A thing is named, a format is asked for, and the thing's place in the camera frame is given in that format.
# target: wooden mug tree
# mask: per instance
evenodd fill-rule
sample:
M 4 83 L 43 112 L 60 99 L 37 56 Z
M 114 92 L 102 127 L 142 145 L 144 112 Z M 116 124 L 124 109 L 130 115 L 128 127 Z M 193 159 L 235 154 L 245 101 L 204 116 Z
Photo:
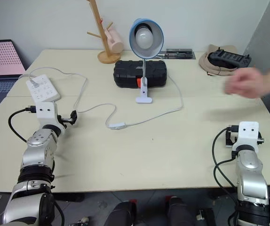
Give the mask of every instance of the wooden mug tree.
M 107 42 L 107 36 L 104 32 L 103 25 L 102 25 L 103 20 L 99 16 L 96 1 L 95 0 L 87 0 L 87 1 L 89 1 L 89 4 L 90 4 L 90 7 L 92 9 L 92 12 L 93 12 L 93 15 L 94 15 L 94 18 L 96 21 L 96 25 L 98 27 L 100 35 L 93 34 L 91 32 L 87 32 L 87 34 L 90 34 L 90 35 L 93 35 L 95 37 L 102 39 L 105 51 L 100 52 L 97 55 L 97 58 L 99 59 L 99 61 L 103 64 L 113 64 L 120 59 L 120 53 L 111 53 L 109 46 L 108 46 L 108 42 Z M 110 23 L 106 29 L 109 29 L 112 24 L 113 23 Z

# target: human hand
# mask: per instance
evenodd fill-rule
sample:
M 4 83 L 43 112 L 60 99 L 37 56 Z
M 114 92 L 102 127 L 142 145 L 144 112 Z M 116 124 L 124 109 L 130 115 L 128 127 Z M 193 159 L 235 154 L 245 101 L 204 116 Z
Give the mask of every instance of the human hand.
M 264 76 L 254 67 L 239 68 L 225 83 L 226 94 L 258 98 L 266 94 Z

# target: light wooden table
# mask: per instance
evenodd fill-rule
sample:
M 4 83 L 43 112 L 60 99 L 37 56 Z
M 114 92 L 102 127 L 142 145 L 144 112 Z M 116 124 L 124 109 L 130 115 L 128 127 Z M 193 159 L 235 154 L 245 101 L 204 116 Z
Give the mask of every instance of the light wooden table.
M 149 89 L 151 105 L 139 105 L 138 89 L 121 89 L 113 80 L 114 65 L 98 62 L 94 50 L 44 50 L 28 72 L 51 66 L 64 72 L 81 73 L 89 78 L 79 109 L 101 103 L 114 103 L 118 110 L 110 123 L 134 123 L 179 106 L 180 99 L 168 79 L 163 88 Z M 196 53 L 197 59 L 202 53 Z M 124 52 L 123 60 L 136 60 Z M 217 187 L 212 171 L 211 145 L 215 135 L 229 124 L 258 121 L 265 143 L 259 147 L 263 174 L 270 185 L 270 114 L 260 99 L 228 96 L 222 91 L 224 77 L 207 76 L 198 60 L 167 60 L 169 74 L 179 85 L 184 108 L 141 125 L 110 130 L 104 122 L 112 106 L 101 106 L 79 113 L 68 126 L 55 153 L 54 192 L 88 192 L 156 188 Z M 83 82 L 78 76 L 64 76 L 46 69 L 62 98 L 58 112 L 68 117 Z M 26 145 L 8 127 L 12 112 L 32 105 L 22 78 L 0 104 L 0 192 L 10 192 L 17 182 Z M 21 113 L 13 119 L 16 130 L 28 138 L 38 129 L 35 114 Z M 222 135 L 215 147 L 217 160 L 229 159 L 231 149 Z M 235 162 L 222 166 L 236 182 Z M 223 185 L 228 184 L 218 176 Z

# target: black toolbox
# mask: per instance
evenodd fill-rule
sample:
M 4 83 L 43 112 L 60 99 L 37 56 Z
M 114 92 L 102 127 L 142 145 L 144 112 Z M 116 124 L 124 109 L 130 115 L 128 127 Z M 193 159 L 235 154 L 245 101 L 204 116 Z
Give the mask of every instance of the black toolbox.
M 139 88 L 140 79 L 143 76 L 143 62 L 122 61 L 116 62 L 114 67 L 114 81 L 122 88 Z M 162 87 L 167 81 L 167 67 L 164 61 L 146 61 L 145 76 L 148 80 L 148 87 Z

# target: white power strip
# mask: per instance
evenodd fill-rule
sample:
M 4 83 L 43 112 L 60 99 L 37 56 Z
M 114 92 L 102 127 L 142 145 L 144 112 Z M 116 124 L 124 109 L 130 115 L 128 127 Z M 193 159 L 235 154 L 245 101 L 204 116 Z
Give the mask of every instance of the white power strip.
M 60 94 L 45 74 L 32 78 L 32 80 L 35 82 L 34 84 L 32 84 L 30 80 L 27 80 L 26 85 L 35 103 L 52 102 L 61 98 Z

